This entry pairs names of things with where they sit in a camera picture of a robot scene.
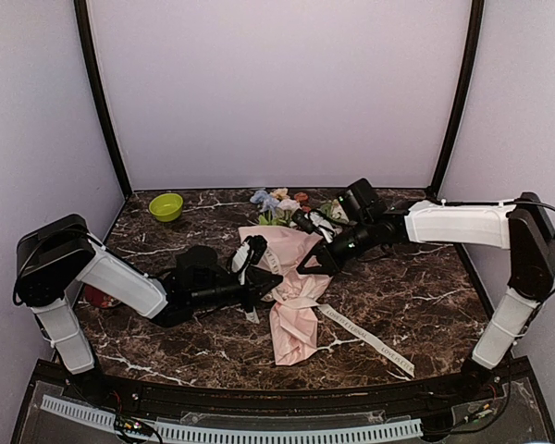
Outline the pink wrapping paper sheet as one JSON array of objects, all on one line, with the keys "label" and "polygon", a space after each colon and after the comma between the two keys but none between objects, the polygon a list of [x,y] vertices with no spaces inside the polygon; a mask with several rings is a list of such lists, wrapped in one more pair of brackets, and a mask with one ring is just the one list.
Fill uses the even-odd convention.
[{"label": "pink wrapping paper sheet", "polygon": [[308,359],[317,351],[318,320],[313,309],[331,282],[325,275],[301,275],[297,266],[321,240],[294,228],[252,226],[238,229],[240,239],[260,235],[267,249],[258,266],[283,277],[271,290],[275,301],[269,324],[277,365],[289,366]]}]

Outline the white rose stem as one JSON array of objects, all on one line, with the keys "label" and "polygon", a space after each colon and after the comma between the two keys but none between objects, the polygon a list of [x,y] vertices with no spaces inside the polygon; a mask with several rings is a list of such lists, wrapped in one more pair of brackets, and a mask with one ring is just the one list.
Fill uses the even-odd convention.
[{"label": "white rose stem", "polygon": [[322,214],[326,215],[329,219],[332,219],[336,222],[340,222],[343,224],[347,224],[349,222],[349,218],[345,214],[342,206],[337,199],[333,199],[329,202],[323,203],[319,207],[319,211]]},{"label": "white rose stem", "polygon": [[292,199],[279,201],[270,197],[261,203],[258,224],[261,226],[290,227],[293,214],[301,209],[301,205]]}]

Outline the blue flower stem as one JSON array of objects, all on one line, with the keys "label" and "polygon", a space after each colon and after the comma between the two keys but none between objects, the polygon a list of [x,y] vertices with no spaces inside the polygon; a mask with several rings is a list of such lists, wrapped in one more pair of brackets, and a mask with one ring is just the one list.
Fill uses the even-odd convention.
[{"label": "blue flower stem", "polygon": [[250,198],[250,203],[255,204],[260,213],[274,212],[278,207],[279,200],[266,190],[257,190]]}]

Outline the peach and orange flower stem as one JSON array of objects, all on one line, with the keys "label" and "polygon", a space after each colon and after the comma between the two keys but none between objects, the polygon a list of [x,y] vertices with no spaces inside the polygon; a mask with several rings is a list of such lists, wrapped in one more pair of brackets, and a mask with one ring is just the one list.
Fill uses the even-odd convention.
[{"label": "peach and orange flower stem", "polygon": [[270,192],[270,195],[276,198],[280,204],[283,202],[286,202],[287,204],[290,202],[296,202],[300,205],[307,205],[309,203],[309,196],[303,191],[290,194],[290,190],[288,188],[277,188],[273,189]]}]

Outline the beige printed ribbon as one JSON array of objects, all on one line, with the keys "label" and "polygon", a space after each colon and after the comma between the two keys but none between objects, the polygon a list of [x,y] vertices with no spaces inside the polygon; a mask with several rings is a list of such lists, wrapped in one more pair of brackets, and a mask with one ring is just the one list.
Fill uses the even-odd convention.
[{"label": "beige printed ribbon", "polygon": [[274,301],[269,322],[277,365],[294,365],[317,352],[318,320],[314,309],[318,309],[322,315],[369,344],[400,370],[409,376],[414,375],[414,364],[408,359],[354,324],[331,305],[317,301],[327,289],[330,277],[301,277],[295,270],[296,265],[293,259],[281,262],[272,250],[268,250],[259,263],[262,269],[280,274],[283,278],[282,283],[268,294]]}]

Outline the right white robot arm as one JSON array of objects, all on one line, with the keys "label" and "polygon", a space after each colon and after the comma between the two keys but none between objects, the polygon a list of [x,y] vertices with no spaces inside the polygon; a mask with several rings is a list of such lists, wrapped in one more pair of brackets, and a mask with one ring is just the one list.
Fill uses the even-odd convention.
[{"label": "right white robot arm", "polygon": [[542,306],[555,293],[555,206],[532,192],[496,202],[401,201],[339,196],[349,224],[334,234],[308,216],[296,222],[323,238],[308,252],[301,275],[338,274],[353,258],[379,246],[402,243],[461,245],[485,291],[495,290],[493,315],[472,348],[470,366],[453,382],[462,401],[473,401],[489,385],[495,368],[524,336]]}]

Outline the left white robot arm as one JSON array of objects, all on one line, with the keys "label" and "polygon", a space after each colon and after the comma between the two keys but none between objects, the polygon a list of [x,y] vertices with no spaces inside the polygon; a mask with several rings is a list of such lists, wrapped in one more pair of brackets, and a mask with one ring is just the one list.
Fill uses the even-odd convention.
[{"label": "left white robot arm", "polygon": [[172,328],[203,309],[237,304],[254,314],[256,304],[283,281],[259,267],[266,251],[263,236],[249,236],[222,266],[213,248],[195,245],[178,254],[174,266],[150,276],[95,238],[82,216],[71,214],[18,241],[13,302],[31,309],[62,364],[77,376],[77,390],[92,403],[103,403],[112,384],[96,370],[98,359],[68,299],[73,283]]}]

